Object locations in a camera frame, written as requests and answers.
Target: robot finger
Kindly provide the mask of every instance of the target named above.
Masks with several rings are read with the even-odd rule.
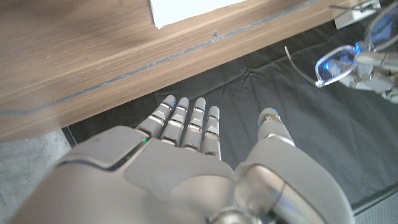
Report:
[[[152,138],[159,137],[160,130],[173,110],[174,105],[175,97],[169,95],[147,119],[136,127],[136,130],[142,131]]]
[[[217,106],[212,106],[209,110],[205,127],[205,138],[201,143],[200,151],[221,160],[219,120],[220,110]]]
[[[185,117],[187,116],[188,106],[188,98],[181,98],[160,140],[178,147],[184,128]]]
[[[205,106],[206,101],[202,97],[195,102],[187,132],[182,140],[182,147],[199,151]]]

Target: wooden tabletop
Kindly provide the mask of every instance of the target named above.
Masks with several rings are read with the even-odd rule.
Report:
[[[247,0],[158,30],[149,0],[1,1],[0,141],[76,123],[358,2]]]

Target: gray floor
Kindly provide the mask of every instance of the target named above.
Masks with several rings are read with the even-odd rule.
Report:
[[[6,223],[70,145],[61,130],[0,143],[0,223]]]

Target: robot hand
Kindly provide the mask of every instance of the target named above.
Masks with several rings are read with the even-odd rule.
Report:
[[[199,98],[183,135],[188,99],[175,105],[168,96],[135,129],[74,147],[12,223],[354,223],[343,191],[275,110],[260,114],[259,141],[234,172],[220,160],[218,108],[203,129]]]

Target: blue led light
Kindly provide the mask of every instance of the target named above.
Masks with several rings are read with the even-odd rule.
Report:
[[[355,43],[355,50],[356,50],[356,55],[359,55],[359,53],[361,53],[361,46],[359,46],[358,41]]]

